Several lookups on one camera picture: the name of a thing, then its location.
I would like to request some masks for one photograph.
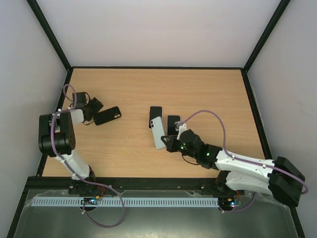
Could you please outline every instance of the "black smartphone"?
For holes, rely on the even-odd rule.
[[[109,108],[94,115],[96,125],[101,125],[106,122],[118,119],[122,116],[119,107]]]
[[[167,135],[178,135],[178,130],[176,130],[176,122],[180,121],[180,116],[168,115],[167,116]]]
[[[154,118],[163,116],[163,108],[160,106],[150,106],[150,112],[149,112],[149,129],[151,129],[151,120]]]

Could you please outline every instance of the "wooden table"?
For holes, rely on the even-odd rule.
[[[102,110],[119,106],[122,117],[96,126],[74,126],[76,150],[98,177],[213,178],[218,171],[183,161],[180,153],[157,150],[148,128],[149,107],[186,119],[211,110],[223,120],[228,150],[264,158],[239,70],[214,69],[74,69],[70,84],[100,100]],[[220,123],[201,113],[188,128],[208,144],[222,147]],[[63,165],[48,158],[43,176],[69,176]]]

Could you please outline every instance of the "gray floor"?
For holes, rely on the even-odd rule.
[[[125,196],[187,196],[183,193],[131,192]],[[287,209],[257,201],[241,213],[222,214],[217,208],[127,208],[118,227],[92,224],[77,207],[25,207],[15,238],[296,238]],[[121,208],[96,208],[91,216],[111,224]]]

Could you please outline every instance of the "smartphone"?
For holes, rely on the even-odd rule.
[[[118,119],[122,116],[119,107],[109,108],[94,115],[96,125],[101,125],[106,122]]]
[[[150,106],[150,112],[149,112],[149,129],[151,129],[151,120],[154,118],[163,117],[163,108],[160,106]]]
[[[156,117],[150,121],[155,147],[159,150],[161,148],[166,147],[164,142],[160,139],[165,135],[163,122],[161,117]]]
[[[168,115],[167,116],[167,135],[178,135],[178,129],[176,129],[176,122],[181,121],[180,116]]]

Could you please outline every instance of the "wall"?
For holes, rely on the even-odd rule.
[[[290,159],[310,192],[297,209],[316,237],[317,1],[293,0],[249,72],[273,155]]]
[[[35,175],[38,117],[54,110],[66,71],[25,0],[0,1],[0,237]]]
[[[38,0],[71,65],[232,67],[279,1]]]

